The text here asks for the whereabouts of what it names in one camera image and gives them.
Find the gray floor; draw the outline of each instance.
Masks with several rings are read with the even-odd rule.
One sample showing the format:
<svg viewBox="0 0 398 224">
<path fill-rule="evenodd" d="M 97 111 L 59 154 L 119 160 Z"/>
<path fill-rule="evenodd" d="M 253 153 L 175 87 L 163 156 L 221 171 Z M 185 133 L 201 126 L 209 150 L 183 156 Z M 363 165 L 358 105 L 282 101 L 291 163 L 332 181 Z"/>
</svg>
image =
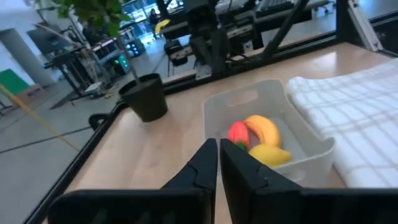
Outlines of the gray floor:
<svg viewBox="0 0 398 224">
<path fill-rule="evenodd" d="M 398 9 L 396 0 L 360 1 L 368 17 Z M 288 33 L 284 43 L 304 39 L 335 29 L 335 12 L 324 15 L 319 11 L 317 18 L 302 24 L 296 24 Z M 263 33 L 264 42 L 275 35 L 276 30 Z M 195 58 L 190 57 L 187 64 L 170 69 L 167 75 L 168 60 L 163 51 L 163 40 L 157 40 L 147 46 L 146 54 L 133 59 L 139 75 L 157 72 L 162 77 L 172 76 L 190 70 Z M 132 80 L 128 75 L 118 85 Z M 75 105 L 69 103 L 60 108 L 49 110 L 57 101 L 71 92 L 65 81 L 51 86 L 45 94 L 35 99 L 30 107 L 60 134 L 65 134 L 77 148 L 83 145 L 93 134 L 88 128 L 88 117 L 94 113 L 108 113 L 118 100 L 117 92 L 108 99 L 80 99 Z M 21 109 L 9 111 L 0 116 L 0 223 L 21 223 L 46 194 L 52 184 L 60 177 L 76 151 L 59 139 L 54 138 L 38 121 Z"/>
</svg>

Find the white plastic container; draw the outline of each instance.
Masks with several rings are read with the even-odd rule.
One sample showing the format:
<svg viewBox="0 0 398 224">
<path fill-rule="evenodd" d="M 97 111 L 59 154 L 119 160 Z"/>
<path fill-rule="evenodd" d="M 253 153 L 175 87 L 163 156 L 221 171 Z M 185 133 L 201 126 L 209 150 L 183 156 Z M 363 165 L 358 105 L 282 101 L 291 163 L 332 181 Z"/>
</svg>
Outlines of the white plastic container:
<svg viewBox="0 0 398 224">
<path fill-rule="evenodd" d="M 320 139 L 293 107 L 279 80 L 265 80 L 211 96 L 203 104 L 205 137 L 226 138 L 235 121 L 258 114 L 275 122 L 282 135 L 282 149 L 293 159 L 275 171 L 304 187 L 329 186 L 333 163 L 333 138 Z M 251 147 L 258 144 L 250 136 Z"/>
</svg>

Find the white towel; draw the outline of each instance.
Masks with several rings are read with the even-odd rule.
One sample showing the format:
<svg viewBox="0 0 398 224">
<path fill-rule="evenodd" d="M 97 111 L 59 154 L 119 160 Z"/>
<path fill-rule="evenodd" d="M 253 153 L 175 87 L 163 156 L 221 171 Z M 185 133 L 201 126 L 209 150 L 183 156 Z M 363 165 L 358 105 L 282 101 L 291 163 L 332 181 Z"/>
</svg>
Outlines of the white towel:
<svg viewBox="0 0 398 224">
<path fill-rule="evenodd" d="M 398 59 L 340 77 L 296 77 L 287 89 L 313 128 L 336 139 L 348 187 L 398 187 Z"/>
</svg>

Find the green board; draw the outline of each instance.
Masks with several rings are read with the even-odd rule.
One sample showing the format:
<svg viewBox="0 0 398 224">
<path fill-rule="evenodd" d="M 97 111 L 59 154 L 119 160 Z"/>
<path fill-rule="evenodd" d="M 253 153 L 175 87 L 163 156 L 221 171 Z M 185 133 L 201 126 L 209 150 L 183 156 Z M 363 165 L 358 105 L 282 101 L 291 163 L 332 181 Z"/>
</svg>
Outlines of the green board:
<svg viewBox="0 0 398 224">
<path fill-rule="evenodd" d="M 14 95 L 29 88 L 29 85 L 11 69 L 0 72 L 0 84 Z"/>
</svg>

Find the table surface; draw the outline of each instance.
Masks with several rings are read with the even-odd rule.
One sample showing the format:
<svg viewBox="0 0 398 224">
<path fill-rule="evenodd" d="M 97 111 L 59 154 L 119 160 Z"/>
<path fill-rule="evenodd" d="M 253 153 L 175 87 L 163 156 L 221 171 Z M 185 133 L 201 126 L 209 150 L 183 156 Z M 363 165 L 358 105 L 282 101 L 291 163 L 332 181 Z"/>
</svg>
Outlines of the table surface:
<svg viewBox="0 0 398 224">
<path fill-rule="evenodd" d="M 276 78 L 327 78 L 366 69 L 388 57 L 339 44 L 284 60 L 167 97 L 169 112 L 142 123 L 125 109 L 116 118 L 67 191 L 77 189 L 158 189 L 187 163 L 203 144 L 202 104 L 211 95 Z M 215 223 L 231 223 L 220 173 L 217 180 Z M 330 187 L 344 187 L 332 172 Z"/>
</svg>

